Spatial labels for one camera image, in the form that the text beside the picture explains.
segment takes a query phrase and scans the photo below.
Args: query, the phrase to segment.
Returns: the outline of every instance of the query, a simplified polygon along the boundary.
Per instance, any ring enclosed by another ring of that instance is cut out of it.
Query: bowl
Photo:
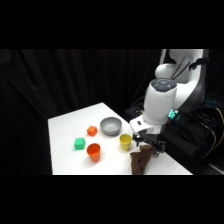
[[[116,135],[120,132],[122,126],[121,120],[116,117],[108,117],[101,121],[100,127],[106,135]]]

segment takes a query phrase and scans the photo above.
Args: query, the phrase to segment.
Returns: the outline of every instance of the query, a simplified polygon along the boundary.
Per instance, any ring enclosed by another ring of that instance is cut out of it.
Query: yellow cup
[[[132,137],[130,135],[124,134],[124,135],[120,136],[121,148],[124,151],[128,151],[129,150],[131,142],[132,142]]]

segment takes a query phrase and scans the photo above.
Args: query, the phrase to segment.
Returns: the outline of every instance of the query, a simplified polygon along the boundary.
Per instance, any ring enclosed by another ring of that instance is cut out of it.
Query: cup
[[[89,145],[87,148],[87,153],[93,162],[98,162],[100,160],[100,145],[98,144]]]
[[[120,136],[121,148],[124,151],[128,151],[132,142],[132,137],[130,135],[124,134]]]

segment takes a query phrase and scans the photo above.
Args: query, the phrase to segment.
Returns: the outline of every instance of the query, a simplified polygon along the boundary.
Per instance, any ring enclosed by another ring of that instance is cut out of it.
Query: black backdrop
[[[47,119],[100,102],[122,116],[153,52],[136,99],[154,78],[161,49],[0,50],[0,172],[51,174]],[[219,94],[223,53],[212,49],[208,68],[208,91]]]

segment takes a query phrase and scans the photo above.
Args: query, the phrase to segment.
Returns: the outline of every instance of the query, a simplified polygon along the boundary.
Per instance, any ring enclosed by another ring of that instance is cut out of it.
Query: white table
[[[118,136],[110,137],[102,133],[100,122],[106,117],[117,117],[122,121]],[[130,151],[120,148],[119,136],[133,132],[130,125],[105,104],[100,103],[63,116],[49,119],[51,160],[54,175],[131,175],[131,152],[139,152],[132,142]],[[98,128],[95,137],[88,136],[89,126]],[[76,138],[84,137],[86,149],[92,143],[101,146],[101,159],[93,163],[85,150],[75,150]],[[184,167],[166,153],[149,162],[146,175],[191,175]]]

